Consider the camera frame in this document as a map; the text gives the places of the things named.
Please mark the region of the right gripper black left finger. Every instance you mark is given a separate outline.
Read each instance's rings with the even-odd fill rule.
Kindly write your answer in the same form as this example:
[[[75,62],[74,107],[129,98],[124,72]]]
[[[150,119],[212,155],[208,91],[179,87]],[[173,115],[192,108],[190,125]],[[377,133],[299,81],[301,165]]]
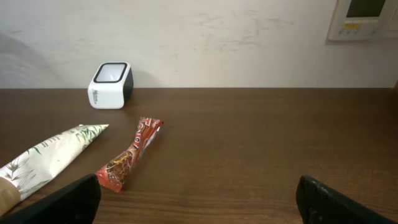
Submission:
[[[92,224],[101,200],[98,178],[88,174],[1,219],[1,224]]]

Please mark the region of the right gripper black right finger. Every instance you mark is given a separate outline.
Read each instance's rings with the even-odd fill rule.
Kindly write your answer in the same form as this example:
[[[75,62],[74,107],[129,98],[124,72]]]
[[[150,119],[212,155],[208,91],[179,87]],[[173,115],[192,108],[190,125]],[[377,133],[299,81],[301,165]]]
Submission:
[[[397,224],[308,175],[299,180],[296,203],[304,224]]]

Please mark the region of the red chocolate bar wrapper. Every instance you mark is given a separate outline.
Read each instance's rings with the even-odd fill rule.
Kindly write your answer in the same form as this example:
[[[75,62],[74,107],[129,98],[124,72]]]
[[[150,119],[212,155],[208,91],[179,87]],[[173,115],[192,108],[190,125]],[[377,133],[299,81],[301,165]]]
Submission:
[[[160,119],[141,117],[131,145],[95,173],[99,184],[114,192],[119,192],[148,145],[156,137],[162,124],[163,121]]]

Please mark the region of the white tube with gold cap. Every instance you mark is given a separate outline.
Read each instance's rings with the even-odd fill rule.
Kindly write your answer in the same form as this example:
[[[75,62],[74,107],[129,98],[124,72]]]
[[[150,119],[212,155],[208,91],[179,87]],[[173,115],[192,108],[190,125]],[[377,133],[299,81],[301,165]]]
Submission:
[[[107,124],[79,125],[31,147],[1,168],[1,215],[52,181]]]

